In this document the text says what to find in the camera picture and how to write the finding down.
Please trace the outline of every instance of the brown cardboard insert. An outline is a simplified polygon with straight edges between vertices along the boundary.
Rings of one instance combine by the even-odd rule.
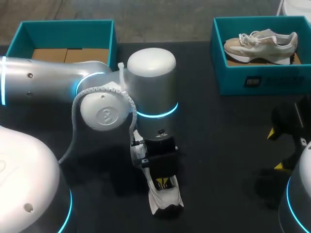
[[[236,60],[233,60],[231,57],[229,57],[228,55],[226,55],[226,59],[227,59],[227,64],[228,66],[230,67],[236,67],[236,66],[239,66],[239,67],[242,67],[242,66],[266,66],[266,65],[273,65],[273,63],[270,63],[268,62],[267,60],[264,60],[264,59],[255,59],[249,63],[240,63]],[[300,59],[298,57],[298,54],[295,53],[294,54],[294,60],[291,59],[292,62],[291,64],[292,65],[301,65],[301,62],[300,62]]]
[[[100,61],[107,64],[108,56],[108,49],[35,49],[32,59],[61,63]]]

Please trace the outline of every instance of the black table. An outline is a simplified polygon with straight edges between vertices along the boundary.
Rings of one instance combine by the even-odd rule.
[[[272,167],[294,149],[289,137],[267,141],[271,110],[293,96],[220,97],[209,42],[120,44],[119,61],[135,51],[160,47],[177,59],[176,140],[187,154],[179,174],[185,209],[177,219],[153,218],[143,180],[130,163],[130,119],[113,132],[79,126],[79,145],[63,166],[73,192],[81,233],[274,232],[277,212],[245,194],[252,172]],[[1,48],[2,54],[7,47]],[[1,108],[5,127],[33,135],[59,158],[71,140],[69,105]]]

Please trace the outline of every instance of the white sneaker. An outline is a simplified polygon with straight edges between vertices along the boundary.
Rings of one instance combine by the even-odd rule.
[[[239,34],[239,38],[226,41],[224,50],[230,57],[244,63],[263,58],[271,63],[290,65],[297,46],[297,33],[280,35],[267,29],[250,35]]]
[[[137,141],[143,140],[138,131],[134,131],[135,139]],[[136,159],[144,158],[146,149],[143,144],[131,147],[132,161]],[[149,205],[153,215],[157,216],[170,216],[170,214],[176,214],[182,210],[184,203],[180,196],[179,186],[176,176],[162,179],[162,188],[156,188],[154,180],[150,175],[149,168],[142,168],[142,171],[146,177],[149,186]]]

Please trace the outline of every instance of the black mount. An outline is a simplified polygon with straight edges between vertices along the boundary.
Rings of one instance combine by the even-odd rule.
[[[282,161],[284,169],[293,170],[306,145],[311,141],[311,98],[303,97],[296,103],[283,103],[272,111],[274,133],[270,140],[277,140],[283,133],[293,137],[295,152]]]
[[[176,149],[173,137],[161,140],[145,140],[145,157],[133,161],[134,166],[149,168],[152,177],[171,177],[178,172],[178,159],[182,155]]]

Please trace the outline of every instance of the yellow label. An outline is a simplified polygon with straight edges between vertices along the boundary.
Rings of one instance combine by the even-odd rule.
[[[169,180],[169,178],[159,178],[156,179],[156,181],[158,182],[159,188],[164,189],[167,188],[167,181]]]
[[[268,139],[269,139],[269,137],[271,137],[273,134],[274,134],[274,129],[272,128],[271,131],[270,131],[270,133],[269,133]]]
[[[283,164],[279,163],[274,169],[283,169]]]

